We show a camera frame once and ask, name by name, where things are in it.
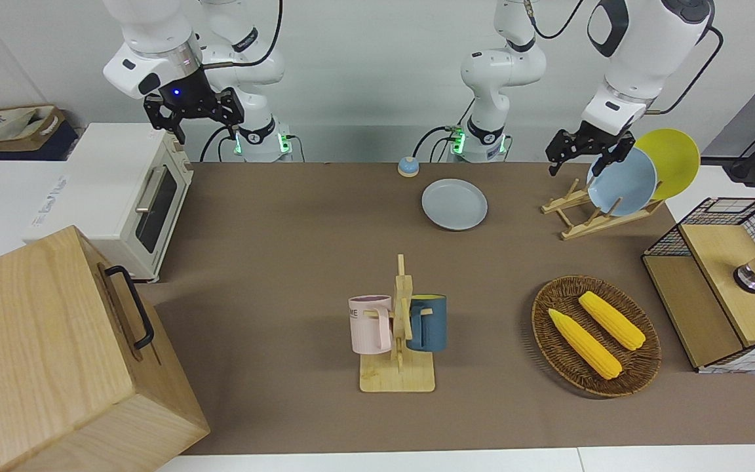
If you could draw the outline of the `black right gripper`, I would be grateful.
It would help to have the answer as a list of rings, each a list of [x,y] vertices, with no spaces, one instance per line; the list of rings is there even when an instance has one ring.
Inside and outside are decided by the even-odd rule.
[[[162,85],[159,96],[144,96],[144,110],[150,125],[165,130],[185,144],[183,119],[215,119],[222,125],[234,127],[244,123],[245,111],[239,94],[232,88],[213,92],[204,69]]]

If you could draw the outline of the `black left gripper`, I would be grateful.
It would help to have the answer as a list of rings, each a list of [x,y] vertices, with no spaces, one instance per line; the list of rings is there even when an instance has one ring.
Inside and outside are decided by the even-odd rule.
[[[608,165],[625,161],[635,142],[635,137],[627,128],[618,134],[612,134],[587,121],[581,121],[574,135],[566,130],[559,130],[549,142],[546,147],[549,174],[557,176],[564,163],[586,153],[598,155],[590,168],[591,174],[597,178]]]

